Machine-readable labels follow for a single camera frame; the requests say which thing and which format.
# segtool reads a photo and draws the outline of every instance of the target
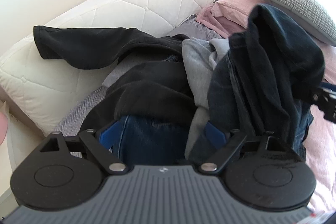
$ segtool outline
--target dark jeans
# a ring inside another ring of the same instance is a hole
[[[189,129],[154,118],[123,116],[112,152],[130,165],[173,165],[184,158]]]

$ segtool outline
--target bed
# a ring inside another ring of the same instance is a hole
[[[87,0],[46,26],[136,27],[160,37],[173,35],[177,27],[187,24],[198,27],[198,30],[203,28],[193,15],[213,1],[216,0]],[[204,39],[221,37],[214,30],[204,30],[201,32],[206,33]],[[45,135],[55,129],[73,135],[88,110],[104,98],[105,90],[101,85],[114,66],[85,71],[71,67],[64,60],[43,60],[30,34],[0,58],[0,84]],[[325,123],[319,111],[312,110],[315,122],[306,140],[307,163],[315,172],[318,187],[310,207],[315,211],[332,211],[336,210],[333,164],[336,159],[336,131],[322,132],[317,137],[319,128]],[[327,150],[316,149],[321,139],[328,143]]]

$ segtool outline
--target clothing pile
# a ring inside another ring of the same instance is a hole
[[[80,131],[112,130],[107,148],[127,165],[181,159],[198,165],[227,143],[233,129],[250,136],[272,131],[305,158],[302,142],[313,117],[291,89],[319,86],[324,58],[273,6],[256,5],[247,29],[228,39],[36,26],[34,40],[42,58],[63,58],[79,69],[117,63]]]

